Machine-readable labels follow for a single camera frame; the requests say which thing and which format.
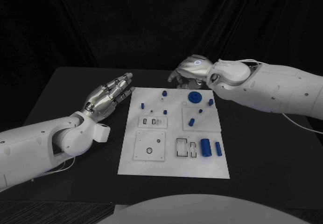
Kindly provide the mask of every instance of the black backdrop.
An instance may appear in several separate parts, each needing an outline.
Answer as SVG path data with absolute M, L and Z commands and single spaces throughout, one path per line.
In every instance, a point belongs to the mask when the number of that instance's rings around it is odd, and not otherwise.
M 173 70 L 200 54 L 323 75 L 321 11 L 315 0 L 1 0 L 0 131 L 23 124 L 60 66 Z

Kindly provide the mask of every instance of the peg board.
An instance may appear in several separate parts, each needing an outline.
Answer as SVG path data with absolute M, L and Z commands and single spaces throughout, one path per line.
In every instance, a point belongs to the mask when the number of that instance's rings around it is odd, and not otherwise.
M 189 101 L 191 91 L 202 95 L 199 103 Z M 209 106 L 209 99 L 213 99 L 212 90 L 135 87 L 122 141 L 119 175 L 229 179 L 219 115 L 215 104 Z M 141 124 L 145 117 L 147 128 Z M 194 118 L 191 127 L 187 125 L 190 118 Z M 187 157 L 176 154 L 177 139 L 187 139 Z M 202 156 L 200 139 L 210 140 L 212 156 L 209 157 Z M 190 155 L 190 142 L 196 143 L 196 158 Z M 215 142 L 220 143 L 222 156 L 216 154 Z

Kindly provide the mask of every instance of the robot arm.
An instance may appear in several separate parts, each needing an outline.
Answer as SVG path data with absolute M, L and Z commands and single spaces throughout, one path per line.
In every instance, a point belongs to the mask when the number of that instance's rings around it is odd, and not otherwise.
M 0 133 L 0 189 L 44 173 L 80 155 L 92 140 L 106 142 L 109 127 L 98 122 L 134 91 L 124 91 L 131 73 L 101 85 L 89 94 L 80 111 L 69 117 L 23 126 Z M 52 143 L 62 152 L 53 154 Z
M 204 81 L 216 95 L 264 112 L 300 114 L 323 119 L 323 77 L 292 67 L 269 64 L 248 66 L 242 62 L 219 60 L 215 64 L 191 55 L 170 74 L 189 78 L 177 88 L 197 89 Z

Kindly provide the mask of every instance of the black table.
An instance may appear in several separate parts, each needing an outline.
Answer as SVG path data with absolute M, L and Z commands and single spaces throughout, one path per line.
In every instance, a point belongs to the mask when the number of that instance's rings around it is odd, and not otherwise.
M 69 116 L 91 91 L 125 72 L 134 74 L 131 86 L 176 88 L 174 82 L 167 83 L 170 71 L 57 68 L 24 125 Z M 101 122 L 111 127 L 108 142 L 93 141 L 66 171 L 11 187 L 0 200 L 134 204 L 168 195 L 215 194 L 275 208 L 323 209 L 323 147 L 314 133 L 282 115 L 217 96 L 230 179 L 116 175 L 129 99 Z M 290 117 L 310 127 L 304 116 Z

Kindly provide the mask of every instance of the black cloth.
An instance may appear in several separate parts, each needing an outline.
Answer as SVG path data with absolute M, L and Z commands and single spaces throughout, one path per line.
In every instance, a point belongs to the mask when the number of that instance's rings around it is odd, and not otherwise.
M 91 91 L 125 72 L 134 74 L 131 86 L 176 87 L 176 83 L 167 83 L 170 71 L 59 68 L 26 125 L 69 116 L 80 109 Z M 323 147 L 314 133 L 282 115 L 256 111 L 216 96 L 230 179 L 116 175 L 129 100 L 101 121 L 111 127 L 108 142 L 93 141 L 66 171 L 11 187 L 0 200 L 134 204 L 168 195 L 216 194 L 275 208 L 323 208 Z M 291 118 L 308 127 L 304 116 Z

